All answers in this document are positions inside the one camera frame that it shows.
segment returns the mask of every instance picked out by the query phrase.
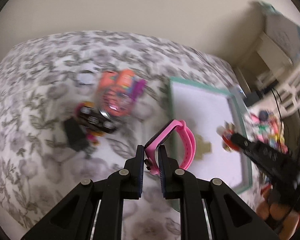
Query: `floral pattern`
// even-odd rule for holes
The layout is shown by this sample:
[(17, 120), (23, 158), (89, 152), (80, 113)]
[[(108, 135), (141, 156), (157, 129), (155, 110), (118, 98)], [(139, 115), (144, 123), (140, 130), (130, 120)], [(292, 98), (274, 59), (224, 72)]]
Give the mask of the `floral pattern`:
[[(92, 152), (76, 153), (66, 146), (62, 121), (77, 103), (95, 99), (97, 84), (76, 82), (85, 63), (96, 65), (97, 76), (130, 68), (147, 86), (120, 130)], [(14, 46), (0, 63), (0, 205), (30, 229), (82, 178), (105, 179), (123, 167), (168, 120), (170, 76), (218, 88), (237, 83), (217, 57), (133, 33), (70, 32)], [(157, 177), (146, 173), (143, 185), (141, 200), (124, 204), (122, 238), (179, 239), (179, 214), (162, 198)]]

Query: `pink fitness tracker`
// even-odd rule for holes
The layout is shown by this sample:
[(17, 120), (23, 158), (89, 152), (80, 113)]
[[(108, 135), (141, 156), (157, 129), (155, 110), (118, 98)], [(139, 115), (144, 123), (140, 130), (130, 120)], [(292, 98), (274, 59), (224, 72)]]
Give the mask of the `pink fitness tracker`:
[(155, 150), (159, 145), (163, 144), (169, 135), (176, 130), (179, 134), (183, 146), (185, 147), (185, 157), (180, 165), (181, 169), (188, 169), (193, 161), (195, 154), (195, 139), (191, 130), (186, 126), (186, 122), (181, 120), (170, 120), (159, 132), (157, 132), (151, 139), (145, 144), (145, 152), (147, 159), (145, 164), (147, 169), (152, 175), (159, 173), (159, 167), (155, 161)]

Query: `white board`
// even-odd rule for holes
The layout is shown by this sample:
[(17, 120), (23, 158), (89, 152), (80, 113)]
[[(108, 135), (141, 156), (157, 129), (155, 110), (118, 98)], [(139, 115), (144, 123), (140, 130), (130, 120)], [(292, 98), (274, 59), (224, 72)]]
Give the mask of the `white board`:
[[(201, 160), (194, 159), (188, 171), (207, 181), (220, 178), (237, 193), (251, 187), (250, 160), (241, 153), (224, 150), (223, 140), (217, 134), (217, 128), (228, 122), (234, 123), (238, 132), (245, 135), (234, 96), (228, 91), (179, 78), (171, 79), (170, 93), (173, 117), (185, 120), (195, 135), (201, 135), (205, 142), (212, 144), (212, 152), (203, 154)], [(175, 139), (175, 143), (181, 163), (184, 148), (180, 139)]]

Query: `human hand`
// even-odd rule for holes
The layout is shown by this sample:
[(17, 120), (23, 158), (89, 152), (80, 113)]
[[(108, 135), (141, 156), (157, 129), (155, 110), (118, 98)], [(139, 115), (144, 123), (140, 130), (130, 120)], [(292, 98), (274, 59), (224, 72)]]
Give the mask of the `human hand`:
[[(269, 194), (271, 189), (267, 189), (264, 194), (264, 201), (259, 204), (257, 207), (256, 213), (257, 215), (266, 220), (269, 215), (271, 215), (275, 220), (281, 220), (287, 212), (289, 212), (290, 207), (287, 205), (281, 205), (278, 203), (273, 203), (271, 206), (267, 203)], [(280, 240), (289, 240), (290, 237), (294, 234), (297, 228), (297, 224), (299, 222), (299, 214), (292, 210), (290, 214), (286, 217), (286, 219), (282, 223), (282, 230), (279, 233)]]

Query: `gray fabric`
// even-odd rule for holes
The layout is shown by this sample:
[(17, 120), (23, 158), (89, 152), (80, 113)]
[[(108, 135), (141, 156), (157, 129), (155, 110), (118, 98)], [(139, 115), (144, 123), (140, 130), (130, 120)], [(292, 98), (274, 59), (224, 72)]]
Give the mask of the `gray fabric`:
[[(96, 85), (75, 82), (80, 66), (96, 71), (131, 68), (148, 81), (132, 117), (100, 138), (92, 155), (66, 146), (62, 121)], [(225, 61), (165, 39), (122, 32), (82, 31), (20, 43), (0, 63), (0, 204), (29, 229), (82, 178), (105, 179), (123, 167), (138, 144), (167, 121), (167, 77), (214, 85), (237, 83)], [(179, 214), (146, 172), (143, 196), (126, 201), (124, 239), (178, 239)]]

